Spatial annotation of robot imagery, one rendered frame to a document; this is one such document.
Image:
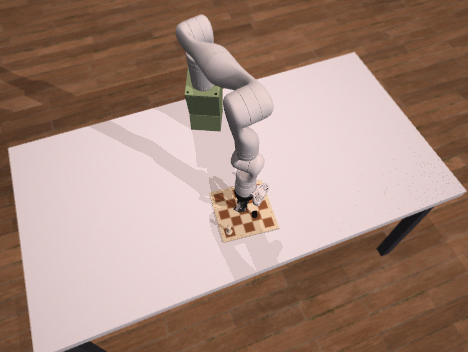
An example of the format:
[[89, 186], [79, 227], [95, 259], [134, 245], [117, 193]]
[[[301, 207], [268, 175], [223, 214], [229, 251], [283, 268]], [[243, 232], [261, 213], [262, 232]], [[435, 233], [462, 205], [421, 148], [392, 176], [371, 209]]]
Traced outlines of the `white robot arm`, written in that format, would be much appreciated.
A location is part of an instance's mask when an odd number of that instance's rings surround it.
[[252, 196], [253, 204], [259, 206], [269, 184], [256, 185], [265, 160], [259, 154], [258, 135], [248, 126], [269, 117], [273, 101], [264, 86], [228, 50], [214, 43], [206, 16], [198, 15], [178, 24], [176, 37], [186, 51], [191, 83], [196, 90], [208, 91], [214, 85], [234, 90], [225, 95], [223, 108], [235, 142], [231, 157], [231, 165], [237, 169], [235, 192], [245, 198]]

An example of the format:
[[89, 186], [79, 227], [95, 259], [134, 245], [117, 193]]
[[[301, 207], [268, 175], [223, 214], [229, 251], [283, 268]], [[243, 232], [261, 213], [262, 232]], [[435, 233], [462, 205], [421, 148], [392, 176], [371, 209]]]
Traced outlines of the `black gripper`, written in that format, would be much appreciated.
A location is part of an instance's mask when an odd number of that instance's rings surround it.
[[239, 212], [239, 213], [240, 213], [240, 212], [245, 212], [246, 209], [247, 209], [247, 206], [248, 206], [249, 201], [253, 199], [252, 196], [245, 198], [245, 197], [239, 196], [239, 195], [235, 192], [235, 190], [234, 190], [234, 193], [235, 193], [236, 198], [238, 199], [238, 200], [237, 200], [237, 204], [238, 204], [238, 205], [235, 206], [235, 207], [233, 208], [233, 210], [235, 210], [235, 211], [237, 211], [237, 212]]

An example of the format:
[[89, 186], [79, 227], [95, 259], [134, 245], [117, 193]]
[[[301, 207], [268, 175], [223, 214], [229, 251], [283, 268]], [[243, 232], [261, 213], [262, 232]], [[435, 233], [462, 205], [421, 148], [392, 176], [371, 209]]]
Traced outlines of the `wooden chessboard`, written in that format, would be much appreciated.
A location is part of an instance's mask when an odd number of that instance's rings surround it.
[[[279, 229], [276, 217], [267, 194], [259, 206], [249, 201], [245, 212], [233, 210], [237, 206], [235, 187], [209, 192], [223, 243]], [[252, 212], [257, 210], [257, 218]], [[227, 226], [231, 225], [232, 234], [227, 235]]]

